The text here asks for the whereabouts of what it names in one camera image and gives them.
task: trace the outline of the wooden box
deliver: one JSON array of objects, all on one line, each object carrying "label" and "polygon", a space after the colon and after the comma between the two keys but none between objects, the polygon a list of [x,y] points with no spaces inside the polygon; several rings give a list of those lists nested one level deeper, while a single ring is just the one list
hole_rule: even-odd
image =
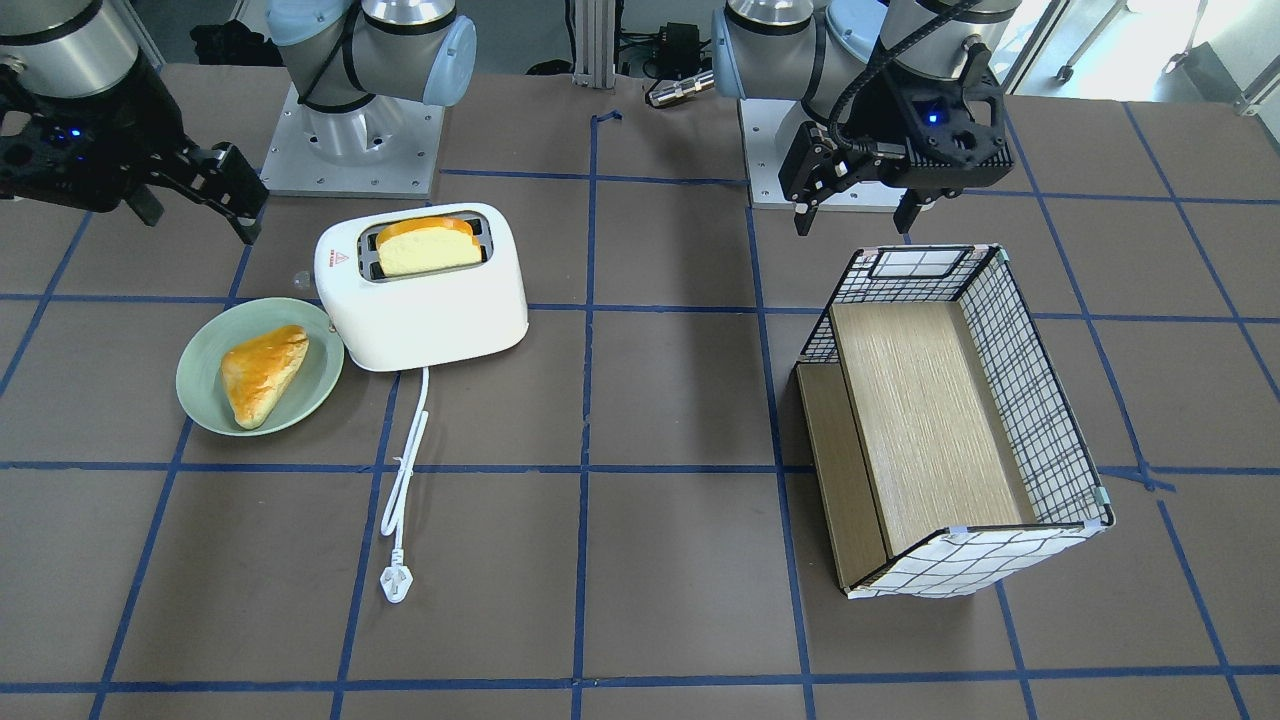
[{"label": "wooden box", "polygon": [[998,246],[858,251],[796,377],[850,598],[969,594],[1115,523]]}]

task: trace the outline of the white toaster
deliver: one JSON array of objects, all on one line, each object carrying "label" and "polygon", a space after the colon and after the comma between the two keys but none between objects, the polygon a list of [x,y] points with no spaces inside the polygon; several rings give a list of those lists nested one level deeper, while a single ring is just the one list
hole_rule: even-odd
[{"label": "white toaster", "polygon": [[[465,220],[479,265],[387,277],[374,238],[411,218]],[[529,304],[511,225],[497,209],[460,202],[346,220],[316,243],[315,286],[351,359],[366,370],[407,370],[507,350],[529,331]]]}]

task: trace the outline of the light green plate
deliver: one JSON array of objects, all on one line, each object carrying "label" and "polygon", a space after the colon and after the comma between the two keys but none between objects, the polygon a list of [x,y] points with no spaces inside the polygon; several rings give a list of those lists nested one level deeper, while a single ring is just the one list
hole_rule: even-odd
[{"label": "light green plate", "polygon": [[[246,430],[236,424],[236,414],[223,389],[223,355],[280,325],[302,325],[311,341],[307,355],[266,421]],[[342,338],[329,331],[329,315],[324,310],[292,297],[253,300],[209,320],[187,343],[178,360],[178,402],[196,424],[224,436],[283,430],[314,413],[329,397],[342,373],[343,352]]]}]

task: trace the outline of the wooden panel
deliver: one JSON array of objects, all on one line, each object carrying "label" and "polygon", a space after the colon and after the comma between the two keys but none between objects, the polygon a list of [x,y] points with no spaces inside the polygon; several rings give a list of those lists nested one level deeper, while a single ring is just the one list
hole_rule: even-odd
[{"label": "wooden panel", "polygon": [[796,365],[840,587],[888,561],[840,365]]},{"label": "wooden panel", "polygon": [[831,315],[890,555],[951,525],[1034,521],[959,305]]}]

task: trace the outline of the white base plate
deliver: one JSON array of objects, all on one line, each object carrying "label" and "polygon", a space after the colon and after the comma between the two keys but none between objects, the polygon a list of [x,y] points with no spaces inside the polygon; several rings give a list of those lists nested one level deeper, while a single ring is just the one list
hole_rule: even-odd
[{"label": "white base plate", "polygon": [[[783,118],[795,106],[795,100],[741,100],[739,118],[742,122],[742,150],[746,154],[746,172],[751,181],[751,206],[795,210],[782,195],[778,170],[782,168],[783,150],[778,150],[774,136]],[[786,138],[786,145],[791,137]],[[818,209],[855,213],[892,213],[902,197],[902,188],[879,182],[858,183],[850,190],[833,195]]]},{"label": "white base plate", "polygon": [[289,86],[271,147],[262,165],[262,184],[273,195],[312,197],[430,199],[435,156],[440,149],[444,108],[392,99],[406,118],[406,129],[385,158],[370,165],[335,165],[311,150],[298,91]]}]

